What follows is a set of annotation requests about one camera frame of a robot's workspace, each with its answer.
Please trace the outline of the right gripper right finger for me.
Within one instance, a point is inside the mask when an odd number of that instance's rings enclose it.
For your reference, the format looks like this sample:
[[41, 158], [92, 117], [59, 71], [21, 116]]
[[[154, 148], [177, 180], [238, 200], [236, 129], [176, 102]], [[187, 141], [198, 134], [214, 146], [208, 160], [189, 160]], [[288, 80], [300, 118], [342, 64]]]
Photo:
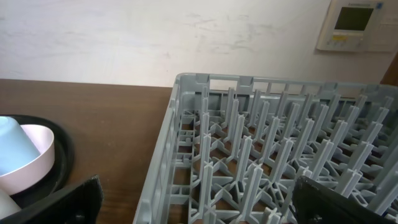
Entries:
[[304, 175], [294, 185], [292, 213], [298, 224], [394, 224]]

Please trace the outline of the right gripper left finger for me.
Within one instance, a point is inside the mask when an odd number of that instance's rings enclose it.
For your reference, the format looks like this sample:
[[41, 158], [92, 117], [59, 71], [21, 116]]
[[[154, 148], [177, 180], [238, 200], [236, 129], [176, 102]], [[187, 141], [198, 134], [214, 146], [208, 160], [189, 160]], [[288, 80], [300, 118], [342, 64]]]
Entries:
[[100, 178], [94, 175], [1, 219], [1, 224], [95, 224], [102, 203]]

